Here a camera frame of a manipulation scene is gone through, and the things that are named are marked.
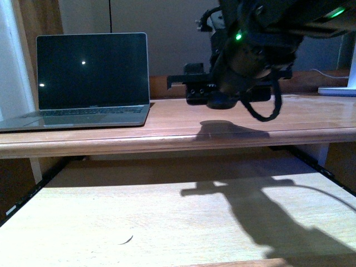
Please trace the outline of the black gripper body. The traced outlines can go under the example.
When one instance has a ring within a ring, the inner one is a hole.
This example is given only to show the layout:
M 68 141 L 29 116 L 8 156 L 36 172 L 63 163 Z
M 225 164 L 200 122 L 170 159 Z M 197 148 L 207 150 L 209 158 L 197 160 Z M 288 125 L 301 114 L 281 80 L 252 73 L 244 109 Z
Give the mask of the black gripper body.
M 187 63 L 184 65 L 183 75 L 167 77 L 167 88 L 172 84 L 182 83 L 186 86 L 185 98 L 189 105 L 207 105 L 210 97 L 218 92 L 218 87 L 204 72 L 203 63 Z M 265 102 L 271 98 L 272 81 L 265 77 L 247 92 L 248 100 L 251 102 Z

